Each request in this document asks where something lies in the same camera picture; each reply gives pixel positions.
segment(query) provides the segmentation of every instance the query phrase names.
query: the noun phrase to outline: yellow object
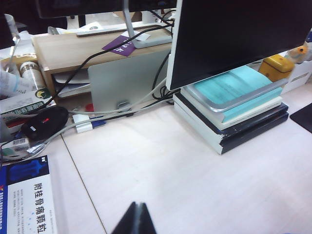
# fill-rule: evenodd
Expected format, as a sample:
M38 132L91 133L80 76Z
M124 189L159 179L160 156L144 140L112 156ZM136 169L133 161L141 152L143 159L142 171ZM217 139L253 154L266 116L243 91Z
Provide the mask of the yellow object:
M263 60L259 72L274 82L286 78L294 68L294 63L280 55L273 55Z

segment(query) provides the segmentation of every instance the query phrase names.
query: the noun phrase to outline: metal bracket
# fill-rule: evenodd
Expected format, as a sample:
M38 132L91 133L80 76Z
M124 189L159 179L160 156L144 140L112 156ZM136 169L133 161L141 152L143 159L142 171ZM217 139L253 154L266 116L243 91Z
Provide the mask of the metal bracket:
M133 30L130 11L129 11L129 0L123 0L123 15L125 17L129 37L134 37L135 33ZM136 49L141 49L141 48L151 47L155 45L170 43L171 41L172 41L171 36L163 36L157 39L150 39L148 41L138 41L136 39L133 39L132 43Z

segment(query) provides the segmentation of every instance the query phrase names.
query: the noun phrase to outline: purple sticker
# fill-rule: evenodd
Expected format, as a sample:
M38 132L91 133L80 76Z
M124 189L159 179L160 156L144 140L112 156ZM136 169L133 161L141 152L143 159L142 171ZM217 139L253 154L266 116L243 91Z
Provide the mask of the purple sticker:
M112 42L108 43L107 45L105 45L102 49L103 50L108 50L120 43L123 43L125 40L129 39L128 37L125 36L119 36L117 37L115 40L113 40ZM121 47L112 50L111 52L115 53L115 54L119 54L119 55L124 55L124 56L129 56L134 50L135 50L135 46L133 45L132 42L128 42L124 45L122 45Z

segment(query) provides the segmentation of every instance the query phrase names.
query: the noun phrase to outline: black monitor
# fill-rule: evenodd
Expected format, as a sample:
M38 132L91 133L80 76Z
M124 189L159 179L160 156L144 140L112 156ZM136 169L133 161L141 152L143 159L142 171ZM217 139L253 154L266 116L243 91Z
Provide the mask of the black monitor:
M304 43L312 1L179 0L167 87L176 89Z
M122 11L122 3L122 0L36 0L41 18ZM130 12L174 7L176 0L129 0Z
M0 49L13 46L12 34L3 13L0 13Z

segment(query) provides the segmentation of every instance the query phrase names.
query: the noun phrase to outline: desk surface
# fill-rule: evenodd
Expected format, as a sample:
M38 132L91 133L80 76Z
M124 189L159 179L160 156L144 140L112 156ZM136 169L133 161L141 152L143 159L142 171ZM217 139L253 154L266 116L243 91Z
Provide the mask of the desk surface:
M291 114L312 84L283 98ZM168 105L63 137L107 233L132 201L159 234L312 230L312 134L290 119L222 156Z
M59 136L53 140L42 155L49 158L58 233L104 234L102 223L63 139Z

